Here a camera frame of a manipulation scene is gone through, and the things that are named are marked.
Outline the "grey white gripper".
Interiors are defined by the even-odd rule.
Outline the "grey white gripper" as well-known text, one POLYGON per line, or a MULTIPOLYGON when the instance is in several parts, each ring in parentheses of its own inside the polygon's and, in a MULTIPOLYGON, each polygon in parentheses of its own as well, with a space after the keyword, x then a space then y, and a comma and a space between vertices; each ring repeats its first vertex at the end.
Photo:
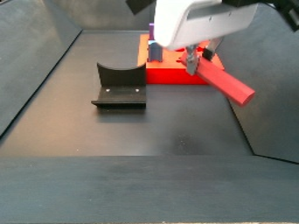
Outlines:
POLYGON ((233 7, 223 0, 156 0, 153 38, 168 50, 187 51, 187 72, 196 74, 197 46, 209 39, 201 57, 212 60, 220 42, 232 32, 245 29, 253 19, 257 5, 233 7))

